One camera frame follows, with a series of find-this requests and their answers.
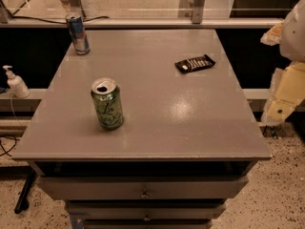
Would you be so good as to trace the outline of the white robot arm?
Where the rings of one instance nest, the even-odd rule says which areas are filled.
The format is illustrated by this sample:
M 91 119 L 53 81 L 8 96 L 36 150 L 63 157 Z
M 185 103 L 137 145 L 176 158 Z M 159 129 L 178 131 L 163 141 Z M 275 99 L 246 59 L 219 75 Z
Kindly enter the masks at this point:
M 272 76 L 270 97 L 263 109 L 261 122 L 284 122 L 305 100 L 305 0 L 300 0 L 286 18 L 260 38 L 260 42 L 279 45 L 280 54 L 291 61 Z

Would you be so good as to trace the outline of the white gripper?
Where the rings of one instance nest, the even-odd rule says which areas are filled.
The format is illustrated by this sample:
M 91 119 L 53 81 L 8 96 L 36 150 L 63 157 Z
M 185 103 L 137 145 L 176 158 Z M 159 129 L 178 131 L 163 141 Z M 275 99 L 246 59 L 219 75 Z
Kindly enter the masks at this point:
M 280 22 L 265 32 L 260 42 L 274 46 L 280 43 L 283 23 Z M 276 68 L 272 76 L 270 97 L 267 99 L 262 122 L 282 123 L 305 99 L 305 64 L 293 62 L 285 70 Z

